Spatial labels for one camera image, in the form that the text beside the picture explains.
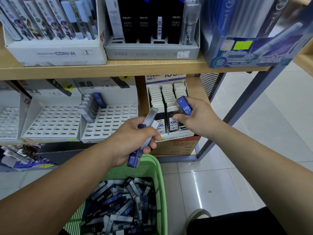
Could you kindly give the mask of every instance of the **black pants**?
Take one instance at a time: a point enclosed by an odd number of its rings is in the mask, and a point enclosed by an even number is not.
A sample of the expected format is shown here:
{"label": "black pants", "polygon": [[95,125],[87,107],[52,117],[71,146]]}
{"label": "black pants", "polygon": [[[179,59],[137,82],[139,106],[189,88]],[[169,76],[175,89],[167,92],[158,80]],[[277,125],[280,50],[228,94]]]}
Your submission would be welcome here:
{"label": "black pants", "polygon": [[267,207],[264,207],[256,211],[195,219],[188,226],[187,234],[286,235],[287,233],[271,211]]}

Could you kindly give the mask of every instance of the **green plastic basket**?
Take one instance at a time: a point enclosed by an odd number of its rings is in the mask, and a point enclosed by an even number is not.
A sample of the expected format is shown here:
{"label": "green plastic basket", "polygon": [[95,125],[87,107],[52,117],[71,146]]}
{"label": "green plastic basket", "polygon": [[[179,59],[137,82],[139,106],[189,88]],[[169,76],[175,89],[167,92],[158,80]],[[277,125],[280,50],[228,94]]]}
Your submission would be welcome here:
{"label": "green plastic basket", "polygon": [[[157,233],[167,235],[167,208],[165,198],[165,188],[159,161],[152,155],[143,155],[137,168],[125,165],[112,168],[103,180],[124,179],[127,177],[151,177],[153,178],[156,192],[157,208]],[[85,204],[82,204],[71,220],[65,225],[64,229],[71,235],[80,234],[80,222],[82,220]]]}

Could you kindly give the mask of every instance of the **right hand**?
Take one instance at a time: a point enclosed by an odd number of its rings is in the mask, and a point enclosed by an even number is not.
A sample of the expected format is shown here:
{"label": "right hand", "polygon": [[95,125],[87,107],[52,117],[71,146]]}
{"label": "right hand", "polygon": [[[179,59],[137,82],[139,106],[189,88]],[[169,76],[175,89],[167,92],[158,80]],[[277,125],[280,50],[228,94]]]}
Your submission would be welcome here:
{"label": "right hand", "polygon": [[186,97],[193,109],[190,116],[175,114],[174,120],[182,122],[193,133],[213,141],[214,134],[225,124],[204,100]]}

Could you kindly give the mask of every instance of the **yellow-green sticker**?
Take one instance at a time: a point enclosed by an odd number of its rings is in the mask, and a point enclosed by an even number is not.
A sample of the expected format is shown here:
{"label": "yellow-green sticker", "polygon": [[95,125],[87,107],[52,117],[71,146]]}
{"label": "yellow-green sticker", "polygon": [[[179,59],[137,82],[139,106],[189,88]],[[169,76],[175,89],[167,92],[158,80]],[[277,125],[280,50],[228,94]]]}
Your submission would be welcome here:
{"label": "yellow-green sticker", "polygon": [[245,49],[249,49],[252,45],[253,41],[249,40],[249,41],[237,41],[233,50],[245,50]]}

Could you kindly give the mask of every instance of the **barcode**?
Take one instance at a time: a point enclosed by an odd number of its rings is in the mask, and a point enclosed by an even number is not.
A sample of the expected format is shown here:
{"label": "barcode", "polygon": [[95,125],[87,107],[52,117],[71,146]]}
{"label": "barcode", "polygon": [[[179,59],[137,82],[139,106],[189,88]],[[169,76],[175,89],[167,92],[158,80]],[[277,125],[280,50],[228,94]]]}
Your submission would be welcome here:
{"label": "barcode", "polygon": [[157,18],[157,39],[162,38],[162,17],[158,16]]}

